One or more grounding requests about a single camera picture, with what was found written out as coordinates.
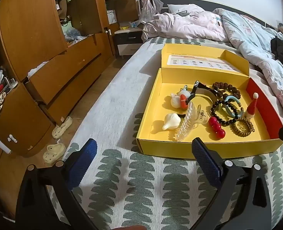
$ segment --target mattress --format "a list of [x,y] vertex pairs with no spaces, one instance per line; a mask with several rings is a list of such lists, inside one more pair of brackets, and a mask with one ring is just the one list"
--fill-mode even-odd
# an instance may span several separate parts
[[[222,42],[156,37],[145,42],[118,72],[87,113],[63,158],[89,138],[96,140],[98,153],[73,193],[99,229],[137,224],[154,230],[190,229],[216,192],[196,161],[138,152],[136,135],[165,43],[205,45],[239,54],[231,44]],[[283,109],[265,77],[252,66],[250,76],[283,122]],[[243,167],[258,163],[266,170],[274,227],[283,216],[283,145],[274,153],[233,162]],[[238,187],[221,222],[230,217],[239,192]],[[60,219],[67,223],[53,190],[51,200]]]

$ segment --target white nightstand drawer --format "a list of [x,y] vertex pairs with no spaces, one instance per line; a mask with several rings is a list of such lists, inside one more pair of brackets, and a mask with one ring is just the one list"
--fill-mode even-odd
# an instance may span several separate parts
[[118,45],[119,55],[133,55],[142,44],[123,44]]

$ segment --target miniature christmas hat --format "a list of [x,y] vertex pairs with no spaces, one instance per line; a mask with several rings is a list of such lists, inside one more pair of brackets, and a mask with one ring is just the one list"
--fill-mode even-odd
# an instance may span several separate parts
[[247,118],[253,118],[254,117],[255,110],[256,110],[257,99],[258,99],[258,94],[254,93],[253,94],[253,100],[250,103],[250,105],[248,105],[247,110],[245,112],[245,116]]

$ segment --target white pillow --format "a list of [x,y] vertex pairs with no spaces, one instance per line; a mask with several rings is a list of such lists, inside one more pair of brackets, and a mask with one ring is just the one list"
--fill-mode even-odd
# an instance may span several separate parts
[[169,13],[179,13],[182,11],[186,11],[190,13],[191,16],[195,16],[196,14],[205,11],[203,8],[197,6],[196,4],[167,4]]

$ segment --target person's hand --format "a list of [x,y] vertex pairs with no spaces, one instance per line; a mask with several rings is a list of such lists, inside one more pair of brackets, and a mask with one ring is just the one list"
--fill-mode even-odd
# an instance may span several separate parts
[[114,228],[113,230],[147,230],[144,226],[131,226],[131,227],[125,227],[125,228]]

